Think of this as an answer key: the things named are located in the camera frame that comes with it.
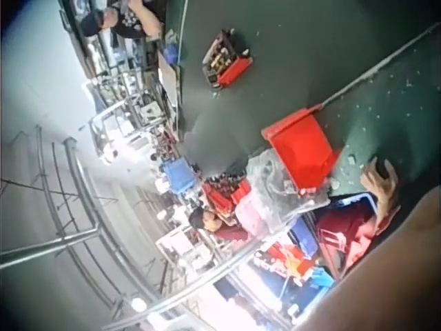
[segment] red shirt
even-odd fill
[[[228,240],[247,240],[248,232],[242,229],[240,226],[233,225],[228,226],[223,224],[219,230],[217,230],[214,235],[218,238],[228,239]]]

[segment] hand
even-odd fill
[[[395,197],[398,187],[398,176],[391,163],[387,160],[384,162],[384,166],[389,178],[382,178],[380,174],[378,174],[376,166],[377,157],[366,167],[361,175],[360,182],[368,192],[377,197],[378,203],[389,205]]]
[[[140,7],[144,6],[143,0],[128,0],[127,4],[129,8],[134,12],[138,10]]]

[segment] red plastic bin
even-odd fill
[[[300,109],[262,131],[299,190],[318,189],[340,155],[332,150],[312,115],[321,107]]]
[[[233,192],[232,200],[235,205],[239,204],[240,200],[251,192],[251,186],[248,181],[244,179],[239,183],[239,188]]]
[[[203,184],[202,190],[218,212],[226,215],[233,211],[233,203],[211,187],[210,184]]]

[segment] plastic bag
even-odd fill
[[[255,207],[267,223],[270,233],[280,231],[295,215],[330,202],[325,185],[319,191],[297,192],[274,149],[268,149],[249,160],[247,180],[254,198],[260,201]]]

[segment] workbench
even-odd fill
[[[216,14],[207,14],[213,8]],[[292,0],[189,1],[181,61],[188,133],[180,151],[207,174],[224,171],[267,147],[263,128],[323,102],[436,20],[430,0],[325,0],[320,6]],[[203,76],[201,59],[221,28],[241,33],[255,62],[234,85],[216,93]],[[334,174],[341,183],[334,194],[361,190],[359,166],[378,148],[412,179],[438,147],[440,48],[434,39],[428,36],[373,83],[361,84],[317,115],[333,147],[348,146]],[[347,164],[349,154],[355,154],[356,165]]]

